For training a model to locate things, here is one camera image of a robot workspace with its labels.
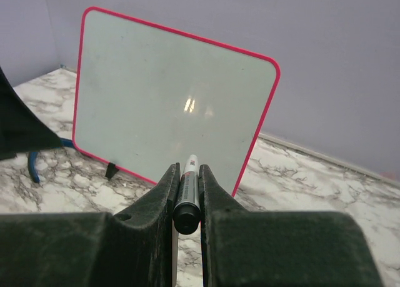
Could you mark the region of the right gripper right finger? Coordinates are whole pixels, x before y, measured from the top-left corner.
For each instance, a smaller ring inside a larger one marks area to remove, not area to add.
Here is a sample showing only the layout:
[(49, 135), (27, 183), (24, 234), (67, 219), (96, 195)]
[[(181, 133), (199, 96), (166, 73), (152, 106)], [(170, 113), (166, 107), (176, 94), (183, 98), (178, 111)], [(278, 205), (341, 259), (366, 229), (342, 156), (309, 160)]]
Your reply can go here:
[(382, 286), (361, 227), (335, 211), (249, 211), (199, 171), (204, 286)]

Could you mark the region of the white whiteboard marker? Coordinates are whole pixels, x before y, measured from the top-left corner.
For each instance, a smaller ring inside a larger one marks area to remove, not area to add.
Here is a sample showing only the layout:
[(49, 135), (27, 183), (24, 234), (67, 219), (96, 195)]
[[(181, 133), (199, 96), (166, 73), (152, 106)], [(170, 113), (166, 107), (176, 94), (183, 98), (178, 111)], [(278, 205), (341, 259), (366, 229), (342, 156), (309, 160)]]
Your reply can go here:
[(174, 226), (178, 233), (189, 235), (198, 228), (201, 219), (198, 182), (198, 157), (192, 154), (184, 166), (173, 211)]

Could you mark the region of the pink framed whiteboard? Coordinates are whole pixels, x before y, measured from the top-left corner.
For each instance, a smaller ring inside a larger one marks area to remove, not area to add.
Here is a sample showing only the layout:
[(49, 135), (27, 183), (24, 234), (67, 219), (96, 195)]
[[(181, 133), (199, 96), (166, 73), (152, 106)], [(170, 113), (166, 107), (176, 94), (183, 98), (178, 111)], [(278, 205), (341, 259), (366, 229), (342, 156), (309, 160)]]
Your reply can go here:
[(235, 194), (280, 77), (265, 55), (90, 7), (72, 140), (151, 183), (195, 154)]

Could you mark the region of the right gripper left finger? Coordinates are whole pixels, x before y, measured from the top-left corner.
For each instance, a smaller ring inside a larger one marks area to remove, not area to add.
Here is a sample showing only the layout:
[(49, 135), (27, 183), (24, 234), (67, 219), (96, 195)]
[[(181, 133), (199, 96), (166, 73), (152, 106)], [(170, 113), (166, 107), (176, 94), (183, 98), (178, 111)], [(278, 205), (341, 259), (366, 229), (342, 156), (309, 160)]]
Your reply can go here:
[(111, 213), (1, 216), (2, 286), (174, 286), (180, 166)]

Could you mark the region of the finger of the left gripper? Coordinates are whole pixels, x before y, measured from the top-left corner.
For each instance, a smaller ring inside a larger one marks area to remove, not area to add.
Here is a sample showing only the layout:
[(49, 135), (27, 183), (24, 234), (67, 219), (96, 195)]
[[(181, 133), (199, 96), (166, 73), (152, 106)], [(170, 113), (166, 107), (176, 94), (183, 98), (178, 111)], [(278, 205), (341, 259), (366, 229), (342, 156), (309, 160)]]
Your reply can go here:
[(61, 138), (23, 103), (1, 72), (1, 160), (62, 146)]

